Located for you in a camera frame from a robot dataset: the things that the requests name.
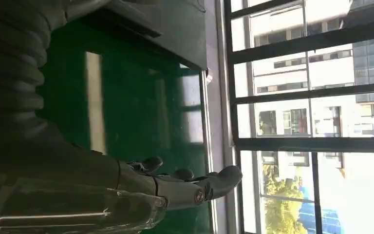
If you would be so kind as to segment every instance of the building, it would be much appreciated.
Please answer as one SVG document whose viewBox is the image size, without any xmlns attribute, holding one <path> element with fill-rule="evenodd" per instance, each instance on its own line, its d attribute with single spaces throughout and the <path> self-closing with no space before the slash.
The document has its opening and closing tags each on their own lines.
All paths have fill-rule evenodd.
<svg viewBox="0 0 374 234">
<path fill-rule="evenodd" d="M 250 5 L 260 2 L 250 1 Z M 263 46 L 343 28 L 356 19 L 355 11 L 372 4 L 374 0 L 306 0 L 305 8 L 296 1 L 252 15 L 250 45 Z M 255 95 L 371 84 L 374 40 L 254 61 L 252 71 Z M 257 137 L 374 136 L 374 94 L 260 103 L 255 105 L 255 119 Z M 344 167 L 342 153 L 325 156 L 328 163 Z M 310 165 L 306 153 L 262 152 L 262 157 L 264 163 Z"/>
</svg>

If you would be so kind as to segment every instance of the green foliage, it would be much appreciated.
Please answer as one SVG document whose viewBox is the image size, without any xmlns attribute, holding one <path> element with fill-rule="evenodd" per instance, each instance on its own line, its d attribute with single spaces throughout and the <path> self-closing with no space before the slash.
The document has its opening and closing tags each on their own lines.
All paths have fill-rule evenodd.
<svg viewBox="0 0 374 234">
<path fill-rule="evenodd" d="M 299 180 L 277 180 L 276 165 L 264 165 L 263 174 L 268 195 L 303 198 L 299 191 Z M 265 202 L 266 229 L 268 234 L 307 234 L 307 230 L 298 222 L 302 203 L 279 199 L 267 199 Z"/>
</svg>

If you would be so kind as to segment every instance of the window frame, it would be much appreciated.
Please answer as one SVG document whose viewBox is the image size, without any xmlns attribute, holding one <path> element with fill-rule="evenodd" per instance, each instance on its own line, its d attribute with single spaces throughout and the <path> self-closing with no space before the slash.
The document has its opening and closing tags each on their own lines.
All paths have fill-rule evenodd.
<svg viewBox="0 0 374 234">
<path fill-rule="evenodd" d="M 315 190 L 315 214 L 316 214 L 316 232 L 321 233 L 321 210 L 320 210 L 320 196 L 318 193 L 318 151 L 319 152 L 362 152 L 374 153 L 374 137 L 297 137 L 297 138 L 239 138 L 238 134 L 238 116 L 237 107 L 241 104 L 253 104 L 256 102 L 273 102 L 281 100 L 296 100 L 296 99 L 312 99 L 317 97 L 334 97 L 340 95 L 356 95 L 374 93 L 374 84 L 336 87 L 330 89 L 314 90 L 309 87 L 307 91 L 291 92 L 283 94 L 236 97 L 235 92 L 235 74 L 234 64 L 250 63 L 255 60 L 269 59 L 278 56 L 295 54 L 303 51 L 313 51 L 321 48 L 328 48 L 337 45 L 354 43 L 374 39 L 374 21 L 355 25 L 349 28 L 339 28 L 330 32 L 325 32 L 316 35 L 310 35 L 303 38 L 286 40 L 274 44 L 263 45 L 259 47 L 244 49 L 241 51 L 232 50 L 231 38 L 231 21 L 240 17 L 247 17 L 256 12 L 271 9 L 286 3 L 299 3 L 302 1 L 295 0 L 270 0 L 256 6 L 247 7 L 242 10 L 231 12 L 231 2 L 224 1 L 225 18 L 225 38 L 226 38 L 226 68 L 228 77 L 228 92 L 230 104 L 230 118 L 231 118 L 231 132 L 232 141 L 234 142 L 234 152 L 236 163 L 240 165 L 241 151 L 301 151 L 312 152 L 312 171 Z M 243 204 L 242 196 L 240 194 L 241 187 L 238 187 L 238 220 L 240 233 L 245 233 L 243 228 Z M 258 233 L 261 232 L 260 227 L 257 227 Z"/>
</svg>

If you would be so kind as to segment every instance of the metal frame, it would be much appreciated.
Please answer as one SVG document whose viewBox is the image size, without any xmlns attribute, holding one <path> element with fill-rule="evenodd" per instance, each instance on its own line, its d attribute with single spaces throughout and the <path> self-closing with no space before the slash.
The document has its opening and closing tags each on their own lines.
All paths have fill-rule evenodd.
<svg viewBox="0 0 374 234">
<path fill-rule="evenodd" d="M 363 12 L 358 14 L 357 12 L 349 13 L 347 18 L 356 23 L 361 23 L 361 25 L 347 25 L 347 27 L 330 31 L 326 33 L 321 33 L 312 36 L 306 36 L 299 39 L 292 39 L 283 42 L 278 42 L 274 44 L 259 46 L 250 48 L 250 33 L 249 29 L 246 28 L 246 23 L 248 21 L 249 15 L 256 14 L 261 11 L 267 11 L 271 8 L 279 7 L 284 4 L 292 4 L 295 2 L 302 2 L 303 6 L 303 21 L 304 21 L 304 34 L 307 35 L 307 25 L 306 25 L 306 13 L 305 13 L 305 0 L 270 0 L 265 3 L 261 3 L 255 6 L 247 7 L 244 4 L 242 10 L 231 12 L 231 1 L 224 0 L 224 36 L 225 36 L 225 53 L 226 53 L 226 69 L 227 69 L 227 79 L 228 83 L 228 96 L 227 101 L 230 104 L 230 126 L 231 134 L 228 136 L 233 140 L 235 145 L 235 159 L 237 165 L 241 162 L 241 151 L 252 151 L 253 160 L 257 162 L 261 160 L 261 157 L 256 153 L 258 151 L 293 151 L 293 152 L 311 152 L 311 162 L 312 162 L 312 173 L 314 180 L 314 201 L 295 199 L 295 198 L 283 198 L 275 197 L 269 195 L 262 195 L 260 192 L 259 185 L 259 164 L 255 163 L 253 165 L 253 173 L 255 180 L 255 202 L 260 204 L 261 198 L 274 198 L 274 199 L 285 199 L 300 202 L 310 202 L 315 204 L 315 217 L 316 217 L 316 231 L 317 233 L 322 233 L 322 220 L 321 220 L 321 207 L 320 207 L 320 194 L 319 194 L 319 178 L 318 178 L 318 152 L 360 152 L 360 153 L 374 153 L 374 138 L 370 137 L 358 137 L 358 138 L 348 138 L 348 137 L 289 137 L 289 136 L 275 136 L 277 138 L 268 137 L 257 137 L 255 134 L 255 123 L 251 124 L 251 137 L 252 138 L 239 138 L 238 131 L 238 105 L 251 104 L 250 105 L 250 121 L 255 120 L 254 108 L 255 103 L 262 102 L 273 102 L 273 101 L 283 101 L 283 100 L 296 100 L 296 99 L 308 99 L 309 100 L 309 116 L 310 116 L 310 129 L 313 130 L 312 126 L 312 108 L 311 99 L 321 98 L 321 97 L 334 97 L 334 96 L 344 96 L 344 95 L 357 95 L 357 94 L 367 94 L 374 93 L 374 84 L 368 85 L 358 85 L 358 86 L 348 86 L 348 87 L 338 87 L 329 89 L 318 89 L 313 90 L 310 84 L 309 78 L 309 59 L 308 51 L 333 47 L 338 45 L 344 45 L 364 40 L 374 39 L 374 6 L 369 9 L 364 9 Z M 361 18 L 361 15 L 371 15 L 373 21 L 365 22 Z M 238 18 L 244 18 L 245 23 L 245 44 L 248 49 L 241 51 L 233 51 L 233 41 L 232 41 L 232 30 L 231 21 Z M 305 52 L 306 56 L 306 70 L 308 79 L 308 91 L 302 92 L 290 92 L 283 94 L 273 94 L 273 95 L 262 95 L 255 96 L 250 92 L 249 97 L 236 97 L 236 86 L 235 86 L 235 74 L 234 65 L 240 63 L 247 63 L 247 73 L 248 79 L 253 81 L 253 74 L 251 68 L 251 62 L 260 59 L 273 58 L 277 56 L 289 55 Z M 241 194 L 242 187 L 239 185 L 237 188 L 237 196 L 235 198 L 239 206 L 238 214 L 235 218 L 238 221 L 238 230 L 240 233 L 246 233 L 244 231 L 243 224 L 243 196 Z M 260 211 L 256 211 L 257 218 L 257 233 L 261 233 L 260 224 Z"/>
</svg>

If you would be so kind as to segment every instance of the robotic hand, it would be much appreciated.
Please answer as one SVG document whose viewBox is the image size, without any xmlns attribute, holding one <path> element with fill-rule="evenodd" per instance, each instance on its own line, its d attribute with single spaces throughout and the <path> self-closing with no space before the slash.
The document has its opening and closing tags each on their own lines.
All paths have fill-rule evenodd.
<svg viewBox="0 0 374 234">
<path fill-rule="evenodd" d="M 127 163 L 126 166 L 130 166 L 137 174 L 145 176 L 145 180 L 154 180 L 157 187 L 155 192 L 157 196 L 164 197 L 168 201 L 169 210 L 194 207 L 225 196 L 242 179 L 242 173 L 237 166 L 228 166 L 219 173 L 211 172 L 197 178 L 194 178 L 194 173 L 190 169 L 179 169 L 171 175 L 151 174 L 162 165 L 161 158 L 152 157 L 143 162 Z M 132 174 L 129 170 L 123 170 L 123 173 Z"/>
</svg>

